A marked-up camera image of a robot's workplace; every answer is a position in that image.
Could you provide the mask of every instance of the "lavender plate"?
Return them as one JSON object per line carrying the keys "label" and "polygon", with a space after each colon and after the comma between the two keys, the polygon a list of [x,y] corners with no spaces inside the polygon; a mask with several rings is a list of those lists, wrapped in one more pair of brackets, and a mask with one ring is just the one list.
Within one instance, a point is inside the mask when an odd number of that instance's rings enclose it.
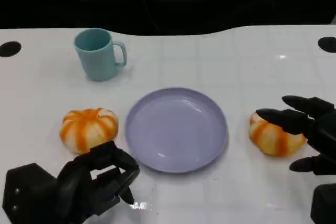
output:
{"label": "lavender plate", "polygon": [[199,169],[222,153],[227,122],[218,105],[197,91],[170,88],[144,96],[126,119],[132,155],[166,173]]}

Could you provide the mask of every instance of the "toy pumpkin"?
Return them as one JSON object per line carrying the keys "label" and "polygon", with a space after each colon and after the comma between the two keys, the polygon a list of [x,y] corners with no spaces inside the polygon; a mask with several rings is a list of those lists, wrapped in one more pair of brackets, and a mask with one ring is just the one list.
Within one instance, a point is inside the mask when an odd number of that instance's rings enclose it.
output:
{"label": "toy pumpkin", "polygon": [[259,149],[270,156],[289,156],[306,143],[303,134],[292,135],[281,127],[267,122],[253,113],[250,117],[249,137]]}
{"label": "toy pumpkin", "polygon": [[59,136],[69,150],[82,154],[113,140],[117,133],[117,116],[110,110],[98,108],[70,111],[63,119]]}

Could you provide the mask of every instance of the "orange stripe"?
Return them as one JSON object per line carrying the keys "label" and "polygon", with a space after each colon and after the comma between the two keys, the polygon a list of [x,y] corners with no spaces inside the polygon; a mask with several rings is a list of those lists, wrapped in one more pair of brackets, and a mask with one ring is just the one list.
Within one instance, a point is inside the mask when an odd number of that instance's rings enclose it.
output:
{"label": "orange stripe", "polygon": [[66,121],[66,120],[76,120],[76,119],[79,119],[80,117],[77,116],[77,115],[67,115],[63,118],[63,123]]}
{"label": "orange stripe", "polygon": [[110,129],[103,121],[100,121],[99,119],[95,120],[95,122],[102,128],[105,137],[108,140],[111,140],[114,134],[114,129]]}
{"label": "orange stripe", "polygon": [[82,112],[80,112],[79,110],[71,110],[68,114],[70,113],[73,113],[73,114],[76,114],[76,115],[83,115]]}
{"label": "orange stripe", "polygon": [[277,155],[278,156],[286,156],[287,155],[287,133],[282,130],[281,127],[276,126],[278,131],[277,137]]}
{"label": "orange stripe", "polygon": [[254,121],[254,119],[252,118],[252,116],[250,117],[250,125],[251,124],[254,124],[255,123],[255,121]]}
{"label": "orange stripe", "polygon": [[81,120],[77,122],[77,130],[76,130],[76,144],[77,149],[81,152],[87,152],[88,146],[85,140],[85,133],[86,133],[87,122]]}
{"label": "orange stripe", "polygon": [[66,135],[68,134],[68,131],[70,129],[70,127],[74,124],[74,121],[68,122],[65,126],[63,126],[63,128],[60,130],[59,132],[59,137],[62,139],[62,141],[64,142]]}
{"label": "orange stripe", "polygon": [[258,144],[260,135],[262,134],[264,129],[267,128],[268,125],[269,125],[269,123],[267,121],[262,121],[262,122],[260,122],[259,125],[257,125],[256,129],[254,130],[254,132],[251,136],[252,142],[254,142],[255,144]]}

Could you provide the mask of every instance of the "mug handle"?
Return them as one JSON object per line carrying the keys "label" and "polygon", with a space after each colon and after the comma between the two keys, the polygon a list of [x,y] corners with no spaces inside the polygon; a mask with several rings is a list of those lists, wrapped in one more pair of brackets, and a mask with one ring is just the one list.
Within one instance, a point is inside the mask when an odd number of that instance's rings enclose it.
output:
{"label": "mug handle", "polygon": [[113,44],[117,45],[117,46],[119,46],[121,48],[121,50],[122,50],[122,56],[124,58],[123,62],[121,62],[121,63],[117,62],[116,65],[124,67],[127,64],[127,51],[126,51],[125,44],[123,42],[120,42],[120,41],[114,41]]}

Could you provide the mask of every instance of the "black circular hole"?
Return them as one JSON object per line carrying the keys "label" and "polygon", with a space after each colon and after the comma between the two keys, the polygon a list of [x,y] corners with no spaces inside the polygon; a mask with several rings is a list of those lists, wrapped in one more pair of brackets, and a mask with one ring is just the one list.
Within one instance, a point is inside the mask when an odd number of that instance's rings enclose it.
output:
{"label": "black circular hole", "polygon": [[21,44],[17,41],[10,41],[0,46],[0,57],[16,55],[21,50]]}
{"label": "black circular hole", "polygon": [[336,38],[324,37],[319,39],[319,47],[326,52],[336,52]]}

